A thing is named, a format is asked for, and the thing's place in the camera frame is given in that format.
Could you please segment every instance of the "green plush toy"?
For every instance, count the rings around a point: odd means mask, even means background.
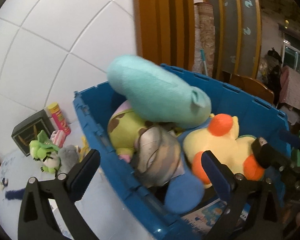
[[[37,140],[32,140],[29,144],[30,155],[35,161],[41,161],[42,172],[56,173],[60,168],[60,158],[58,157],[58,146],[53,144],[44,130],[38,134]]]

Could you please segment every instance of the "table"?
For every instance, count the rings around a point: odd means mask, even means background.
[[[66,138],[65,146],[81,146],[82,130],[79,123],[72,123],[70,127],[72,132]],[[41,172],[40,164],[25,157],[20,150],[7,156],[0,166],[0,181],[3,178],[9,180],[8,186],[4,190],[0,189],[0,224],[12,240],[18,240],[21,201],[6,200],[5,191],[24,188],[30,177],[37,177],[40,181],[54,179],[54,175]],[[75,205],[100,240],[153,239],[121,202],[101,168],[93,177],[82,200]],[[73,239],[58,209],[54,215],[63,235]]]
[[[300,110],[300,74],[285,66],[280,76],[281,92],[279,103],[286,103]]]

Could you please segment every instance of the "black box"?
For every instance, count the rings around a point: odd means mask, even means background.
[[[55,130],[45,110],[31,115],[16,125],[11,137],[24,155],[28,156],[30,154],[29,143],[37,139],[37,135],[41,130],[44,130],[49,138]]]

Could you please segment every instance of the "orange plush foot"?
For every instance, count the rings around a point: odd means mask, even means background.
[[[210,184],[210,180],[201,165],[201,156],[203,152],[198,152],[192,161],[192,173],[198,177],[204,184]]]
[[[233,119],[228,114],[217,114],[212,118],[208,131],[214,136],[223,136],[227,134],[233,126]]]
[[[247,179],[259,180],[262,178],[264,172],[265,169],[257,163],[253,154],[249,155],[243,163],[243,174]]]

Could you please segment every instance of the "blue plush toy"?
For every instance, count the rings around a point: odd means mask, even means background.
[[[107,76],[111,87],[124,95],[144,120],[194,128],[211,113],[211,101],[205,92],[141,57],[116,58]]]
[[[203,182],[192,174],[186,164],[185,154],[183,152],[183,141],[189,133],[207,127],[210,121],[211,118],[208,118],[198,127],[186,130],[177,138],[181,146],[181,160],[183,162],[185,174],[170,180],[164,199],[166,210],[174,214],[188,213],[201,202],[204,196]]]

